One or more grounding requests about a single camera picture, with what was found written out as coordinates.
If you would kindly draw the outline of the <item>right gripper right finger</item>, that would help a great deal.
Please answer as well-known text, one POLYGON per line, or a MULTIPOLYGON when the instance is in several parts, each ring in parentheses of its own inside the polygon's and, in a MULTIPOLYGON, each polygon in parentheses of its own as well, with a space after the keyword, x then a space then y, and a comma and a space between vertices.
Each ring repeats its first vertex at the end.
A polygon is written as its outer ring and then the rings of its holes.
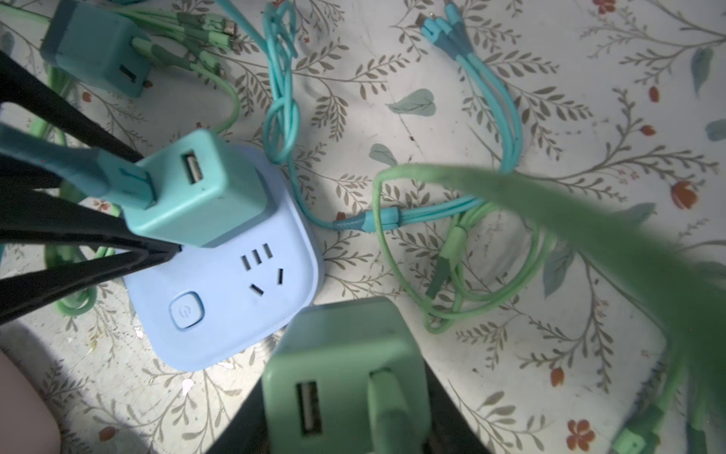
POLYGON ((472 431, 427 362, 425 372, 427 373, 431 429, 423 445, 423 452, 426 454, 490 454, 491 451, 472 431))

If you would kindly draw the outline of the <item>blue power strip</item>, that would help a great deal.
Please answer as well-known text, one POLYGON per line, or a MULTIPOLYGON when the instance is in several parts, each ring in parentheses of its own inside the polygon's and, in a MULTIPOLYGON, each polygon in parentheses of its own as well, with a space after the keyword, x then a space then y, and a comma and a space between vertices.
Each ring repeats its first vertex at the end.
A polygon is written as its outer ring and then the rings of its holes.
POLYGON ((323 257, 283 172, 262 151, 237 146, 268 187, 270 216, 215 249, 184 247, 124 278, 153 351, 183 372, 211 367, 257 344, 309 306, 323 257))

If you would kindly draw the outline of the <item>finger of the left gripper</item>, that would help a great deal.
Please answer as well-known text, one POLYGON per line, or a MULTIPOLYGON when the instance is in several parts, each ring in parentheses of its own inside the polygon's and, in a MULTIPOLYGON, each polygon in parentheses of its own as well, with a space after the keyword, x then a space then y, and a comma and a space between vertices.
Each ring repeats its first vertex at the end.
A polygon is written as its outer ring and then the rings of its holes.
MULTIPOLYGON (((105 149, 132 162, 142 159, 138 151, 83 115, 5 53, 1 55, 1 102, 25 108, 85 145, 105 149)), ((61 178, 41 168, 3 157, 1 183, 18 183, 23 187, 58 187, 61 178)))
POLYGON ((1 323, 48 305, 77 317, 96 286, 162 265, 178 244, 132 234, 125 221, 27 187, 1 188, 1 243, 42 245, 45 268, 1 280, 1 323))

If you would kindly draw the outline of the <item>pink power strip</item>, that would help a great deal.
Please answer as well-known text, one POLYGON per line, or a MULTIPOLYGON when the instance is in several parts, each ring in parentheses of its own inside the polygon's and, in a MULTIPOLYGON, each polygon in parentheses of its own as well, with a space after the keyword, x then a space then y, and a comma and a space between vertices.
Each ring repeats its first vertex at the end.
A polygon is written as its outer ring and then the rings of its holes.
POLYGON ((61 450, 56 419, 21 371, 1 353, 1 452, 61 450))

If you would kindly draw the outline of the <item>green charger plug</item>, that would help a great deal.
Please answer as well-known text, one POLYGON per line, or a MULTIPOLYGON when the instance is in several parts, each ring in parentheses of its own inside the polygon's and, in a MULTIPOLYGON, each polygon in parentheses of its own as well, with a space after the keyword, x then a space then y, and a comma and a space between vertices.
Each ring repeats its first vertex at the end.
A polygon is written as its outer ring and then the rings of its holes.
POLYGON ((301 310, 262 389, 274 453, 421 453, 431 428, 421 350, 383 297, 301 310))

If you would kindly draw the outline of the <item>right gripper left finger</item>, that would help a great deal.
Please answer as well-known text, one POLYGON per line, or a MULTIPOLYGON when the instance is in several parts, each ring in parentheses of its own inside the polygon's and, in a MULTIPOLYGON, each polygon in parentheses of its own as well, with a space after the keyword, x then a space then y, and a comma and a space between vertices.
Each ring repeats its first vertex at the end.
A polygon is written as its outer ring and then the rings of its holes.
POLYGON ((255 454, 267 452, 267 421, 262 379, 259 379, 236 416, 207 454, 255 454))

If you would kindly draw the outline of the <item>teal charger plug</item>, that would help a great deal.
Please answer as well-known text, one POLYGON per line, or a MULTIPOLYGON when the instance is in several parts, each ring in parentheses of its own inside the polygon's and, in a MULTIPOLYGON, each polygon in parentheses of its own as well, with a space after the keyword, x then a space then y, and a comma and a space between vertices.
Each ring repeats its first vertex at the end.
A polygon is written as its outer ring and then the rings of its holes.
POLYGON ((196 130, 138 163, 156 202, 124 208, 137 236, 215 248, 266 221, 276 202, 251 158, 213 132, 196 130))
POLYGON ((78 81, 138 98, 151 62, 133 47, 136 38, 149 39, 130 19, 86 3, 62 1, 40 53, 49 65, 78 81))

